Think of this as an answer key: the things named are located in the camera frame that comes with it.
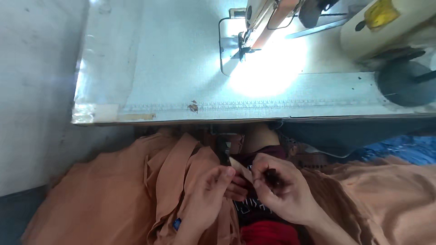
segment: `fabric pile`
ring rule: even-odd
[[[170,244],[196,179],[219,164],[190,135],[165,132],[75,164],[39,207],[23,244]],[[359,244],[436,243],[435,166],[388,157],[301,171],[318,204]],[[243,244],[233,202],[222,202],[199,244]]]

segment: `brown stain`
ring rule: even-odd
[[[198,114],[198,105],[197,102],[195,100],[191,101],[192,105],[188,105],[188,108],[192,111],[192,112],[196,112]]]
[[[189,105],[188,108],[189,108],[192,112],[196,112],[196,113],[198,113],[198,105],[192,104],[192,105]]]
[[[138,121],[138,120],[153,120],[156,118],[155,113],[151,114],[128,114],[119,116],[120,120]]]

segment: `wall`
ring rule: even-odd
[[[86,0],[0,0],[0,196],[46,184],[133,140],[70,124]]]

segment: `leg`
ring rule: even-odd
[[[270,130],[264,122],[250,123],[245,131],[241,154],[253,153],[263,147],[277,145],[280,145],[277,133]]]

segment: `red fabric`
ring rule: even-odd
[[[291,225],[259,221],[241,228],[246,245],[300,245],[297,231]]]

